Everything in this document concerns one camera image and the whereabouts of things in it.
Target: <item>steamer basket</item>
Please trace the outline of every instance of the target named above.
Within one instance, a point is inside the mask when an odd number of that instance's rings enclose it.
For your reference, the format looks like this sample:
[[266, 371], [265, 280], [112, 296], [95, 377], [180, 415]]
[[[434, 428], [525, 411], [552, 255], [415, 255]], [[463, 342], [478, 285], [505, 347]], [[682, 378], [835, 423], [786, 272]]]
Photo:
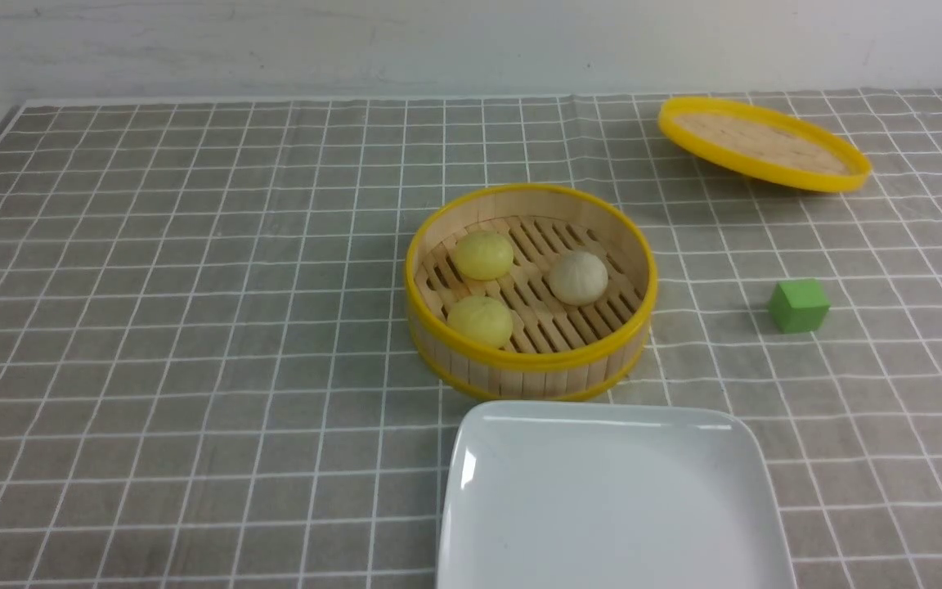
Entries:
[[[479, 282], [456, 271], [450, 251], [475, 230], [511, 238], [507, 276]], [[609, 270], [594, 304], [565, 305], [547, 286], [552, 264], [572, 250], [597, 254]], [[453, 388], [482, 399], [583, 400], [606, 391], [638, 361], [657, 302], [657, 265], [628, 217], [582, 191], [546, 184], [493, 187], [444, 206], [416, 232], [404, 275], [419, 355]], [[479, 294], [513, 312], [515, 329], [501, 349], [445, 323], [453, 304]]]

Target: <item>green wooden block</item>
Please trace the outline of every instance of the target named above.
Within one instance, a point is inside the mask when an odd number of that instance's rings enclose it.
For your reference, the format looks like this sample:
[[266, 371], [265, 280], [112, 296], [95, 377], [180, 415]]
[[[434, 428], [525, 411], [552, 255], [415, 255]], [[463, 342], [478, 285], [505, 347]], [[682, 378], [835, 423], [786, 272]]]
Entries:
[[819, 280], [785, 280], [777, 284], [769, 299], [769, 314], [784, 333], [801, 333], [819, 328], [831, 302], [823, 294]]

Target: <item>gray checkered tablecloth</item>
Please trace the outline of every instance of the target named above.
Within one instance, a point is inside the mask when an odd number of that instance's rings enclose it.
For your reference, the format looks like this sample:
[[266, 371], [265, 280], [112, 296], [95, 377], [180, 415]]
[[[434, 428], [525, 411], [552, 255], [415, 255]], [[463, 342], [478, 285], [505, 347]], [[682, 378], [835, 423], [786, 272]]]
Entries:
[[[416, 357], [399, 262], [444, 202], [552, 182], [657, 253], [648, 353], [599, 400], [747, 422], [801, 589], [942, 589], [942, 91], [728, 97], [848, 137], [874, 178], [740, 178], [662, 137], [663, 96], [24, 107], [0, 585], [431, 587], [472, 403]], [[787, 277], [822, 281], [819, 331], [774, 330]]]

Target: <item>wall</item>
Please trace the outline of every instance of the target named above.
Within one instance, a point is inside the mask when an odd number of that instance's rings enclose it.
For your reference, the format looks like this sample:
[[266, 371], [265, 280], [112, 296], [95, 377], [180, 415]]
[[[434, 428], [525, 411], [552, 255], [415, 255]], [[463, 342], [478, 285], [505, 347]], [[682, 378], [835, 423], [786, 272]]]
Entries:
[[942, 87], [942, 1], [0, 0], [0, 98]]

